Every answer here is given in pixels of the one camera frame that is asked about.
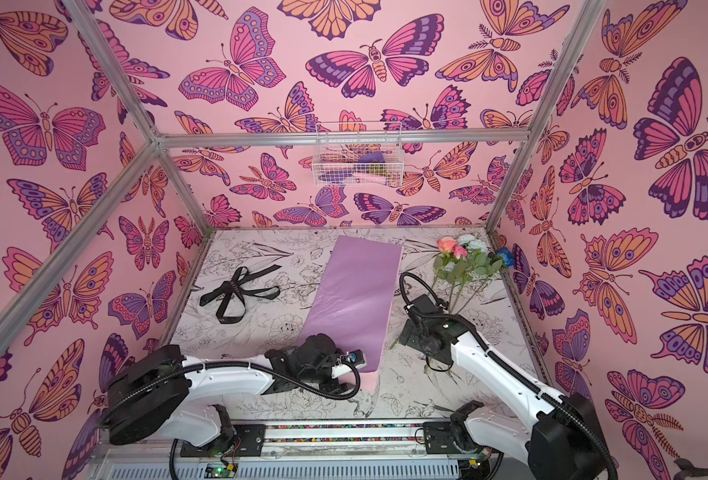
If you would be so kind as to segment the pink purple wrapping paper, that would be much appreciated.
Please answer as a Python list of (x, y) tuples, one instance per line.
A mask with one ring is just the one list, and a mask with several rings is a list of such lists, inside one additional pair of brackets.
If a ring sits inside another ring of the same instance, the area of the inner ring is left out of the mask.
[(362, 351), (362, 389), (369, 393), (379, 384), (401, 260), (398, 244), (340, 236), (299, 337), (325, 334), (343, 351)]

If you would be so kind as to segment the black ribbon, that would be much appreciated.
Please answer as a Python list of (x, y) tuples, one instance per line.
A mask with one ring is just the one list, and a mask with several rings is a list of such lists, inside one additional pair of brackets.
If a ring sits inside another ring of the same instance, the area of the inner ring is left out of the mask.
[[(219, 301), (215, 312), (216, 319), (224, 325), (232, 325), (241, 322), (247, 313), (247, 298), (257, 298), (261, 300), (275, 300), (281, 294), (280, 286), (270, 286), (257, 289), (247, 289), (246, 284), (274, 273), (281, 269), (280, 265), (271, 265), (259, 271), (251, 272), (248, 267), (239, 267), (230, 279), (223, 281), (217, 288), (203, 294), (199, 299), (199, 305), (205, 307), (215, 301)], [(236, 300), (241, 306), (241, 311), (235, 315), (228, 315), (230, 304)]]

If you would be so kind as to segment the blue fake flower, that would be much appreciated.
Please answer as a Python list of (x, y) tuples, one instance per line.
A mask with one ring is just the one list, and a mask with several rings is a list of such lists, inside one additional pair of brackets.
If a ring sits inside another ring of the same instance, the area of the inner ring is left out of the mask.
[(501, 274), (514, 265), (514, 256), (511, 251), (504, 247), (497, 251), (489, 251), (485, 254), (483, 267), (485, 270), (483, 287), (489, 287), (493, 282), (501, 277)]

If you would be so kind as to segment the pink fake rose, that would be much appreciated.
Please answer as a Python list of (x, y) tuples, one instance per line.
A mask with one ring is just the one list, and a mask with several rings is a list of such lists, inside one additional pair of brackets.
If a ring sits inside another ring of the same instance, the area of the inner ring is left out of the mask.
[(471, 279), (470, 270), (472, 266), (468, 255), (469, 249), (475, 250), (476, 241), (477, 238), (474, 235), (461, 235), (457, 239), (446, 236), (438, 240), (439, 254), (434, 261), (435, 277), (431, 286), (412, 272), (402, 272), (399, 277), (399, 291), (403, 301), (406, 303), (406, 308), (410, 309), (410, 306), (414, 304), (407, 297), (405, 286), (406, 279), (413, 278), (427, 290), (428, 295), (434, 299), (435, 305), (449, 313), (451, 310), (449, 303), (441, 299), (434, 292), (433, 287), (438, 279), (442, 279), (451, 286), (450, 295), (453, 295), (455, 287), (458, 287), (456, 299), (460, 298), (463, 288)]

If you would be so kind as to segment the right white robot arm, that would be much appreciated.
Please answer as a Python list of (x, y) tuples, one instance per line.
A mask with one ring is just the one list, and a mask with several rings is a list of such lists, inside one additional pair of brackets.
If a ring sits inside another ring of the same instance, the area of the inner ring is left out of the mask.
[(536, 479), (618, 477), (595, 407), (564, 394), (500, 353), (466, 318), (424, 294), (405, 301), (408, 320), (401, 343), (426, 358), (473, 374), (514, 413), (494, 420), (470, 406), (461, 414), (462, 438), (527, 465)]

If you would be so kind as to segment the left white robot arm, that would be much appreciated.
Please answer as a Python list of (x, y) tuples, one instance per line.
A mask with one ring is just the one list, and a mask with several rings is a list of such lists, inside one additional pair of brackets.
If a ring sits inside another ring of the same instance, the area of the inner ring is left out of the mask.
[(346, 352), (325, 334), (247, 359), (200, 359), (167, 345), (111, 379), (99, 426), (115, 446), (153, 438), (225, 451), (238, 433), (224, 396), (300, 389), (348, 400), (360, 391), (366, 365), (363, 351)]

